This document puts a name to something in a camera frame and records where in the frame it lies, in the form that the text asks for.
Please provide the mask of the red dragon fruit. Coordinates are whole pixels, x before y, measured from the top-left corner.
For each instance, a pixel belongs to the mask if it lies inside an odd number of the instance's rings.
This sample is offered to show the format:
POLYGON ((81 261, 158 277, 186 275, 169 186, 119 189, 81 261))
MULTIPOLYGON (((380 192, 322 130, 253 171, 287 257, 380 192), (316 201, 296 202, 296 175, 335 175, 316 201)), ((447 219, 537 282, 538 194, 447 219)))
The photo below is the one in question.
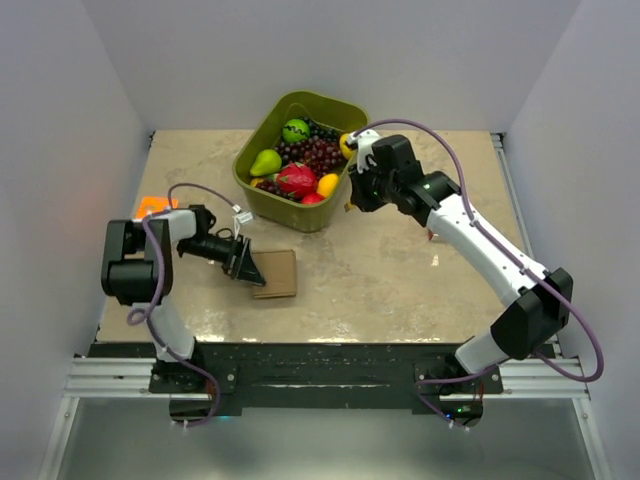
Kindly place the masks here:
POLYGON ((294 162, 278 173, 276 183, 288 197, 301 199, 316 192, 318 180, 308 166, 294 162))

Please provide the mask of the brown cardboard express box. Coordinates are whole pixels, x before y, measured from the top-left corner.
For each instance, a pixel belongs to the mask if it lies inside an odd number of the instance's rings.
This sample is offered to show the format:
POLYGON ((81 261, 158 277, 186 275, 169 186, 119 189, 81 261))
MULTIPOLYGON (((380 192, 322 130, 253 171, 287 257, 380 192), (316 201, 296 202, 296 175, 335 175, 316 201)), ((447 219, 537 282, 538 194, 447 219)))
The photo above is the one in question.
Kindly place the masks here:
POLYGON ((252 288, 254 299, 290 298, 297 295, 297 257, 294 250, 256 252, 254 260, 266 280, 265 286, 252 288))

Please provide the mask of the dark black grape bunch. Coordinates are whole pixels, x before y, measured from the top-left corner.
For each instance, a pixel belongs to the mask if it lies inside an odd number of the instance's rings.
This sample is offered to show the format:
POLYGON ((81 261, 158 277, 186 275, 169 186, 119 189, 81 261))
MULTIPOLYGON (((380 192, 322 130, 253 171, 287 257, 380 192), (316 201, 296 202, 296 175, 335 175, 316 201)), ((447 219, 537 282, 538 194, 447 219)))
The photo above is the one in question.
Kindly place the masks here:
POLYGON ((310 117, 300 117, 300 120, 302 120, 309 127, 310 136, 312 138, 317 137, 318 139, 325 140, 331 143, 339 141, 341 133, 338 130, 332 127, 321 125, 310 117))

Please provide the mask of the green striped ball fruit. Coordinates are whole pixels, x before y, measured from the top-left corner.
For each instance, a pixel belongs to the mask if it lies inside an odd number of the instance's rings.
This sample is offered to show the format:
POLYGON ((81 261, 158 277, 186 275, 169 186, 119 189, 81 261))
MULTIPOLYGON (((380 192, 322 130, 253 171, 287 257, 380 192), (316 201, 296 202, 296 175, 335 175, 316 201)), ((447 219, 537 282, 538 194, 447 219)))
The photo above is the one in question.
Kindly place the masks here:
POLYGON ((286 144, 293 144, 310 138, 310 127, 302 119, 291 119, 282 127, 282 138, 286 144))

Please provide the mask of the orange yellow mango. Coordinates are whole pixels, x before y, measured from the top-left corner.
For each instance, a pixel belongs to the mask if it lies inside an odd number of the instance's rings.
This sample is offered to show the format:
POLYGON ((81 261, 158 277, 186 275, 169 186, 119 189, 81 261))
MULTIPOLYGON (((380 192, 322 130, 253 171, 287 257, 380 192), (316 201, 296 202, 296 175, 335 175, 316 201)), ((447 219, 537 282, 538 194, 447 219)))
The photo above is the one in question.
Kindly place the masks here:
POLYGON ((340 176, 336 173, 328 173, 318 180, 316 193, 323 198, 329 198, 340 181, 340 176))

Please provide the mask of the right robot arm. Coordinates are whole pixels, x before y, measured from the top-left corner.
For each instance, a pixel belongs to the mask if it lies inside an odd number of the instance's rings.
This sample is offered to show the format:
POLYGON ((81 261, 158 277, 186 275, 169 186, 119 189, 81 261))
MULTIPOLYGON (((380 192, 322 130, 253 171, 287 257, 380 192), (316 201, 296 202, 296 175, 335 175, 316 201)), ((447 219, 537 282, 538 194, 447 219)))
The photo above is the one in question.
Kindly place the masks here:
POLYGON ((472 207, 444 172, 426 173, 407 137, 373 130, 351 133, 346 146, 351 202, 362 212, 393 204, 404 215, 451 245, 484 278, 504 306, 489 327, 459 346, 445 369, 448 386, 469 392, 481 372, 508 359, 523 360, 564 328, 573 280, 562 268, 534 261, 472 207))

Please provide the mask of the purple grape bunch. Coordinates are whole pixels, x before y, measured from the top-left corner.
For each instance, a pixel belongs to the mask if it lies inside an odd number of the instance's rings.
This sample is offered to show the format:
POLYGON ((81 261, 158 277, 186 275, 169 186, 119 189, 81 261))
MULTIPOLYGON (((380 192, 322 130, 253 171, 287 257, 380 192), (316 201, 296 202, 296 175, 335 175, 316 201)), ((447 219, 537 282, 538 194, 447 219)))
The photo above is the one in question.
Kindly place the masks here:
MULTIPOLYGON (((288 164, 297 162, 308 166, 315 173, 317 180, 328 173, 340 175, 347 164, 347 160, 342 156, 339 145, 336 142, 327 142, 317 137, 293 144, 282 142, 271 149, 276 150, 282 158, 280 171, 288 164)), ((249 174, 249 185, 287 200, 301 201, 302 198, 294 199, 288 197, 279 188, 276 183, 276 177, 279 172, 262 177, 252 177, 249 174)))

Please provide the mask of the olive green plastic basin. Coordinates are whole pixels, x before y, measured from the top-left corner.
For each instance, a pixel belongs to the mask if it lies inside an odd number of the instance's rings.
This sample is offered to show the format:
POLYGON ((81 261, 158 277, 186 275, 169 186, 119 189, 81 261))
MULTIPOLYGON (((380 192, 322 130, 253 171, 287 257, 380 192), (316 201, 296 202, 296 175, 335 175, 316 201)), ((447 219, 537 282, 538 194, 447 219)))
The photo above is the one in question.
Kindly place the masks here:
POLYGON ((282 97, 232 167, 251 211, 304 233, 324 228, 355 162, 340 136, 368 123, 364 110, 341 100, 310 91, 282 97))

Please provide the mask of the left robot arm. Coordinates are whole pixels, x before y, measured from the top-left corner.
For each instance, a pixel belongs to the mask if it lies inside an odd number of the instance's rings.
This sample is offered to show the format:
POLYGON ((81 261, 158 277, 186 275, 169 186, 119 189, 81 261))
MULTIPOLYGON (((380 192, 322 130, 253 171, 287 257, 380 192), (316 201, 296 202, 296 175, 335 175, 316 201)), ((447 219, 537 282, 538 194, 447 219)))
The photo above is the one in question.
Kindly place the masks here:
POLYGON ((217 262, 233 280, 259 287, 266 284, 252 257, 251 240, 239 232, 239 226, 252 215, 238 206, 234 212, 234 227, 222 232, 212 231, 217 219, 203 205, 107 224, 101 266, 103 292, 129 308, 128 325, 147 326, 156 358, 176 363, 171 378, 185 392, 196 392, 205 385, 207 368, 192 358, 195 336, 171 299, 173 255, 217 262))

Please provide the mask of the green pear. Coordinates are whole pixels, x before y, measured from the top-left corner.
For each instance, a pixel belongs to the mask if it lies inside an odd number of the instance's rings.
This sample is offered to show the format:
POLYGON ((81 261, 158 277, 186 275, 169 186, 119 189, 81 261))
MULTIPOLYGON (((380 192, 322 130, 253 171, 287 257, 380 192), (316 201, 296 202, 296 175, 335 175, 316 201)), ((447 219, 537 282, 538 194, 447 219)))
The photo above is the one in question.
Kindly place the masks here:
POLYGON ((282 158, 273 149, 260 151, 250 167, 249 174, 252 177, 262 177, 277 173, 282 168, 282 158))

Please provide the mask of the orange plastic box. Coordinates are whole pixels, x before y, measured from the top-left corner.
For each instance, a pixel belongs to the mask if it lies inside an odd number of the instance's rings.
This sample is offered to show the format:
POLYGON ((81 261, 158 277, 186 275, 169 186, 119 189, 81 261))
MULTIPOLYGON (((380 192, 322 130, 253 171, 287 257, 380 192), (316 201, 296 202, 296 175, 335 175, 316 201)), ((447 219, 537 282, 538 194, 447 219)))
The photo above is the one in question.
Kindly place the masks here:
POLYGON ((177 199, 169 200, 167 197, 144 196, 140 200, 133 218, 135 220, 142 220, 144 217, 150 214, 164 212, 169 209, 175 209, 178 206, 179 202, 177 199))

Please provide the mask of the red apple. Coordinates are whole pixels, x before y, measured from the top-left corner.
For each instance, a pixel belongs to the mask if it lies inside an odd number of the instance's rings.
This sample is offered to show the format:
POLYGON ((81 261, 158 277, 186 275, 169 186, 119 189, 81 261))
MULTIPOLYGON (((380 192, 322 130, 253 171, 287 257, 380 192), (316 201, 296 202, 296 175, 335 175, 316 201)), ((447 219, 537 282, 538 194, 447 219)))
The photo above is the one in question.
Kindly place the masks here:
POLYGON ((325 197, 323 195, 314 192, 314 193, 310 193, 310 194, 305 195, 301 199, 300 203, 303 204, 303 205, 314 205, 314 204, 320 203, 320 202, 322 202, 324 200, 325 200, 325 197))

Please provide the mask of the yellow lemon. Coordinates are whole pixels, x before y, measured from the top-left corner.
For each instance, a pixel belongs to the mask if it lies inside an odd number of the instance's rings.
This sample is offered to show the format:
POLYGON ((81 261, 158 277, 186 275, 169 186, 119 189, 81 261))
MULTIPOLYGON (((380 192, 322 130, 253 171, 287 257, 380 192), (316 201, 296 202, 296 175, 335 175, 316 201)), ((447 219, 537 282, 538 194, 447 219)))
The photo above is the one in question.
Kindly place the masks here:
POLYGON ((352 140, 353 138, 350 133, 342 134, 339 139, 339 148, 342 156, 346 160, 350 160, 357 150, 357 144, 353 143, 352 140))

